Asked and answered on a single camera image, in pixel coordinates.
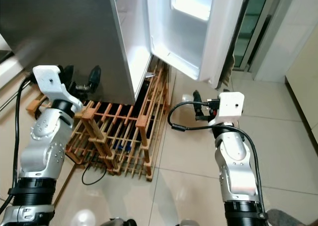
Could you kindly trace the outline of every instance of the refrigerator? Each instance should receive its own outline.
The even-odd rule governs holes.
[[[244,0],[0,0],[0,34],[21,64],[74,65],[92,100],[134,104],[157,56],[216,88]]]

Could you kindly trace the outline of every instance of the cabinet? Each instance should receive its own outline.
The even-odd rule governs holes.
[[[286,77],[318,141],[318,26],[287,71]]]
[[[25,67],[75,65],[92,100],[134,104],[152,55],[216,88],[243,0],[0,0],[0,33]]]

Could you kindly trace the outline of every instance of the metal rod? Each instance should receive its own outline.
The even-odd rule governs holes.
[[[29,84],[31,83],[31,81],[28,81],[27,83],[25,83],[25,85],[22,87],[22,90],[24,90]],[[12,100],[15,99],[15,97],[18,95],[18,91],[15,92],[14,95],[11,96],[11,98],[9,98],[1,107],[0,107],[0,113],[2,112],[2,110],[5,109],[5,107],[7,107],[11,102]]]

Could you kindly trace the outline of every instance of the refrigerator door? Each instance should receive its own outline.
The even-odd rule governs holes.
[[[137,99],[152,57],[149,45],[147,0],[114,1],[134,95]]]
[[[243,0],[147,0],[151,52],[216,88]]]

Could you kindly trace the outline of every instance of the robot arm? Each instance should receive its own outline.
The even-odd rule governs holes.
[[[257,180],[250,167],[251,152],[243,141],[241,135],[243,131],[234,127],[234,123],[242,114],[244,95],[239,92],[222,92],[218,99],[208,102],[201,101],[198,91],[193,95],[194,102],[180,103],[170,111],[169,124],[173,129],[180,131],[212,129],[216,146],[215,159],[220,170],[222,199],[228,225],[266,226],[262,194],[258,190],[261,187],[257,187]],[[208,126],[189,128],[171,123],[170,116],[174,109],[184,104],[193,104],[196,120],[207,120]],[[202,105],[210,108],[210,116],[203,116],[200,111]],[[180,226],[189,225],[194,224],[189,224],[188,221],[182,221],[180,224]]]
[[[14,200],[6,208],[0,226],[48,226],[54,216],[52,199],[65,158],[65,145],[72,134],[73,116],[83,107],[61,83],[60,72],[58,66],[33,68],[38,86],[52,107],[31,127],[29,145],[21,154],[19,181],[9,190]],[[99,82],[98,74],[93,77]]]

